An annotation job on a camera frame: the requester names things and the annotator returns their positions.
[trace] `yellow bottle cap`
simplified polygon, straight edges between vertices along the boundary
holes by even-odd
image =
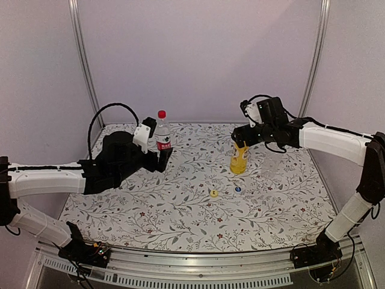
[[[217,196],[218,196],[218,191],[212,190],[212,191],[210,192],[210,196],[211,196],[211,197],[217,197]]]

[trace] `white wall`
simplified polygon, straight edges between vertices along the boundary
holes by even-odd
[[[385,3],[332,1],[325,46],[307,115],[334,126],[385,131]],[[355,192],[361,168],[316,154],[341,207]],[[385,213],[359,227],[379,288],[385,284]]]
[[[101,105],[122,101],[140,119],[244,120],[239,103],[259,93],[298,111],[321,1],[115,0],[79,2]],[[106,123],[131,122],[120,108]]]
[[[0,1],[0,67],[0,155],[22,164],[83,158],[93,112],[68,1]],[[65,197],[28,201],[57,216]],[[20,289],[37,241],[0,228],[0,243],[0,287]]]

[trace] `water bottle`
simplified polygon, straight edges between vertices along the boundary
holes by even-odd
[[[156,145],[158,150],[171,149],[170,126],[166,121],[166,112],[158,111],[158,124],[155,129]]]

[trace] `metal rail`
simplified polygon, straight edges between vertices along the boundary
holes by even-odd
[[[310,97],[312,95],[315,78],[317,75],[317,70],[319,66],[319,61],[321,59],[322,48],[324,47],[324,41],[327,30],[327,22],[329,18],[329,9],[330,9],[330,0],[322,0],[321,4],[321,14],[319,15],[319,24],[317,39],[313,54],[312,65],[310,67],[309,77],[307,78],[306,87],[304,96],[302,98],[302,103],[300,110],[298,112],[298,117],[304,117],[306,114],[307,107],[309,106]]]
[[[100,105],[97,100],[95,87],[92,80],[90,65],[88,63],[87,53],[85,51],[84,38],[83,38],[83,33],[82,33],[81,23],[80,23],[80,16],[79,16],[78,0],[69,0],[69,7],[70,7],[70,15],[71,15],[71,21],[72,21],[72,28],[75,34],[76,47],[79,54],[79,59],[80,59],[80,64],[83,71],[85,85],[87,87],[88,96],[90,97],[92,109],[94,113],[96,113],[97,111],[99,111]],[[97,118],[97,123],[100,128],[103,128],[105,126],[102,115],[99,115],[99,117]]]

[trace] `white arm segment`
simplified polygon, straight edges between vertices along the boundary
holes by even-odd
[[[79,164],[70,163],[60,165],[65,167],[79,167]],[[25,165],[12,164],[12,167],[25,167]],[[9,171],[12,177],[9,182],[10,196],[17,199],[31,194],[47,193],[75,193],[83,194],[85,178],[83,170],[17,170]]]
[[[345,132],[322,128],[312,122],[300,129],[300,146],[306,149],[327,152],[328,154],[346,158],[359,166],[363,166],[366,146],[369,139]]]
[[[245,109],[248,116],[253,119],[257,123],[262,123],[262,120],[259,115],[258,107],[255,104],[248,104]],[[253,128],[255,126],[255,123],[249,119],[250,127]]]
[[[17,200],[20,214],[16,214],[10,226],[24,229],[35,237],[41,237],[64,247],[71,241],[70,228],[62,221],[55,220],[31,207],[24,200]]]
[[[360,193],[355,193],[326,228],[326,236],[331,241],[338,242],[354,225],[358,224],[372,206],[373,204],[365,201]]]
[[[142,148],[142,152],[144,154],[147,153],[147,145],[150,138],[150,132],[151,129],[149,126],[140,123],[139,126],[135,129],[134,138],[132,139],[133,143]]]

